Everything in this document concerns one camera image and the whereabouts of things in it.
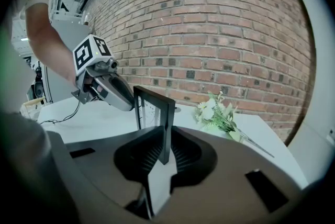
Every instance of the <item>black cable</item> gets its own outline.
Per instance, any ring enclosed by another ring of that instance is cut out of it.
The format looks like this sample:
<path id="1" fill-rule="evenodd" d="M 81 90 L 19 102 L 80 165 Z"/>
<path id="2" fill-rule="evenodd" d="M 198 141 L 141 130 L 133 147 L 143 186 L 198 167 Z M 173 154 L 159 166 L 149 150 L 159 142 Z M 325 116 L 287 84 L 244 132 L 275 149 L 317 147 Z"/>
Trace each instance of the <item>black cable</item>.
<path id="1" fill-rule="evenodd" d="M 53 124 L 56 124 L 58 122 L 64 122 L 64 121 L 70 120 L 78 112 L 79 106 L 80 106 L 80 101 L 78 101 L 78 105 L 77 105 L 76 109 L 74 110 L 74 112 L 71 113 L 70 115 L 66 116 L 63 120 L 46 120 L 46 121 L 41 122 L 40 124 L 43 124 L 45 122 L 51 122 Z"/>

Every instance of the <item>black picture frame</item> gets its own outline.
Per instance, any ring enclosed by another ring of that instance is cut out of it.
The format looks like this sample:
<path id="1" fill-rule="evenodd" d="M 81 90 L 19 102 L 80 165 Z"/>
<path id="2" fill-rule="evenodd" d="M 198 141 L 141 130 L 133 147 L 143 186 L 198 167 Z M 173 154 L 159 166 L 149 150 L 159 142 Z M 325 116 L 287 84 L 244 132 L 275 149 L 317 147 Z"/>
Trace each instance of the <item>black picture frame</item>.
<path id="1" fill-rule="evenodd" d="M 162 164 L 167 164 L 169 161 L 170 148 L 171 148 L 171 128 L 173 126 L 174 119 L 174 109 L 176 102 L 175 100 L 165 97 L 163 95 L 157 94 L 151 90 L 148 90 L 142 86 L 134 86 L 134 100 L 135 100 L 135 114 L 138 130 L 141 130 L 140 105 L 138 98 L 141 100 L 146 100 L 151 103 L 156 108 L 160 109 L 160 126 L 163 126 L 163 150 L 159 156 L 159 160 Z"/>

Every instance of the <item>white table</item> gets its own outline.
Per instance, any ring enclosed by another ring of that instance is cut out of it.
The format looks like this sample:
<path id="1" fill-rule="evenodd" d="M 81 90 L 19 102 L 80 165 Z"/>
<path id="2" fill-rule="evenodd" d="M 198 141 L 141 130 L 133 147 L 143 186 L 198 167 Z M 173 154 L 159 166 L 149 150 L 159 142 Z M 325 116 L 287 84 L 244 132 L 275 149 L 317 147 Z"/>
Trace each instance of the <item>white table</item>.
<path id="1" fill-rule="evenodd" d="M 77 99 L 71 97 L 43 107 L 38 122 L 50 119 L 62 120 L 67 115 L 73 113 L 77 105 Z M 191 129 L 200 128 L 192 116 L 194 107 L 179 104 L 176 107 L 180 108 L 181 111 L 175 113 L 175 126 Z M 243 144 L 251 147 L 285 171 L 301 189 L 308 185 L 301 168 L 288 148 L 259 116 L 235 114 L 234 120 L 245 134 L 274 155 L 274 158 L 248 142 L 244 142 Z M 42 126 L 45 130 L 59 133 L 64 143 L 108 138 L 137 130 L 134 110 L 120 111 L 103 101 L 94 101 L 85 105 L 81 104 L 77 114 L 70 120 L 55 125 L 46 122 Z"/>

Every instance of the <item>black rectangular slot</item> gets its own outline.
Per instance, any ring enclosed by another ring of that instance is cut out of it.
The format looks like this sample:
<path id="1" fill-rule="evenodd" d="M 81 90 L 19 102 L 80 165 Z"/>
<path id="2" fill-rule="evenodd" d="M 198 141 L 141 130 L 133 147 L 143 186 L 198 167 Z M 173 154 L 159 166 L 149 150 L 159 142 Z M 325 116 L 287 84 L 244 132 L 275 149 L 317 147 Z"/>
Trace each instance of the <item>black rectangular slot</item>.
<path id="1" fill-rule="evenodd" d="M 260 171 L 245 174 L 270 213 L 288 202 L 284 194 Z"/>
<path id="2" fill-rule="evenodd" d="M 72 158 L 77 158 L 77 157 L 81 157 L 90 153 L 95 152 L 95 150 L 93 150 L 92 148 L 86 148 L 86 149 L 82 149 L 82 150 L 77 150 L 77 151 L 71 151 L 70 155 Z"/>

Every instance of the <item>person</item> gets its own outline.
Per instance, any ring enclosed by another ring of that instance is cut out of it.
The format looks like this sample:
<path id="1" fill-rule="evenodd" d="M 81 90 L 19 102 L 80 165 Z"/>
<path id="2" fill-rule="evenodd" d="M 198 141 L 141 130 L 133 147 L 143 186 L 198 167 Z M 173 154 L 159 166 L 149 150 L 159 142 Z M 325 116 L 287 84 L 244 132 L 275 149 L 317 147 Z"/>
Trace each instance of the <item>person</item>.
<path id="1" fill-rule="evenodd" d="M 75 85 L 72 52 L 66 47 L 49 20 L 49 0 L 13 0 L 7 10 L 0 32 L 0 42 L 10 43 L 13 17 L 26 20 L 27 38 L 35 56 L 47 67 Z M 12 72 L 2 74 L 0 108 L 5 112 L 18 112 L 26 100 L 26 93 L 35 78 L 13 46 L 2 48 L 0 61 Z M 18 83 L 22 87 L 10 87 Z"/>

